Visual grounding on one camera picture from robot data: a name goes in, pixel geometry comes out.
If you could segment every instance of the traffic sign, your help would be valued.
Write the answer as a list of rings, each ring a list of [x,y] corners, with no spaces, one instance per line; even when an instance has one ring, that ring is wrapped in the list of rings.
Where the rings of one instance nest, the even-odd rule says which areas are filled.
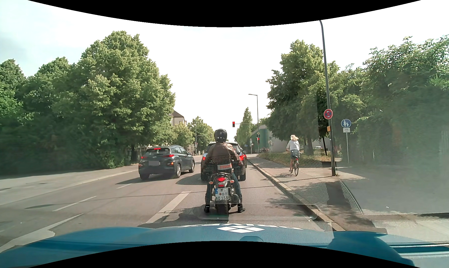
[[[342,122],[340,122],[340,125],[343,128],[348,128],[352,125],[352,121],[350,121],[349,119],[343,119]]]
[[[323,117],[325,119],[331,119],[332,116],[334,116],[334,112],[332,112],[332,110],[330,110],[330,109],[327,109],[323,112]]]

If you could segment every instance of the motorcycle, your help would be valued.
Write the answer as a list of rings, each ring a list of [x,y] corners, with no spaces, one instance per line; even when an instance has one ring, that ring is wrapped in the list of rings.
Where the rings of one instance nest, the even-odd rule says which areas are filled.
[[[213,185],[214,208],[218,215],[228,215],[229,210],[240,203],[232,183],[231,173],[219,172],[211,176],[209,184]]]

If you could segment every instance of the pedestrian sign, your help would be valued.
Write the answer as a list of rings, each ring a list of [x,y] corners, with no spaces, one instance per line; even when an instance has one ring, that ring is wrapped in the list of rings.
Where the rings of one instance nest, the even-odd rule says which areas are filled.
[[[340,122],[340,125],[343,128],[348,128],[352,125],[352,121],[350,121],[349,119],[343,119],[342,122]]]

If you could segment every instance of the cyclist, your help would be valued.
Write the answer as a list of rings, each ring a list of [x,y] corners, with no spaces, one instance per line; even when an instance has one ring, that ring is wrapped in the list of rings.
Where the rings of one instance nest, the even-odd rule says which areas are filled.
[[[291,135],[291,140],[287,143],[286,151],[291,151],[291,165],[289,171],[292,172],[292,166],[294,164],[294,158],[293,155],[297,156],[299,158],[299,138],[295,135]]]

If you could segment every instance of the car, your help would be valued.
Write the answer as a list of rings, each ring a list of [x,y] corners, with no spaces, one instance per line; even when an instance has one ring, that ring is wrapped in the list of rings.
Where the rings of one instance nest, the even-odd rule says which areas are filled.
[[[206,167],[203,165],[203,163],[204,163],[204,160],[206,159],[206,155],[208,154],[209,148],[215,143],[216,142],[210,142],[208,144],[208,147],[206,148],[205,153],[203,154],[203,158],[201,160],[201,180],[202,181],[204,181],[206,178],[209,178],[210,174],[206,174],[206,172],[205,172]],[[226,143],[231,144],[233,146],[233,148],[236,150],[236,153],[239,155],[239,158],[242,161],[242,166],[240,166],[240,165],[233,166],[234,173],[238,177],[238,181],[245,181],[246,180],[246,167],[247,167],[247,161],[248,161],[246,152],[236,142],[226,142]]]
[[[146,180],[151,174],[173,174],[179,178],[184,170],[193,173],[195,168],[194,158],[179,145],[155,146],[147,149],[140,158],[138,173],[142,180]]]

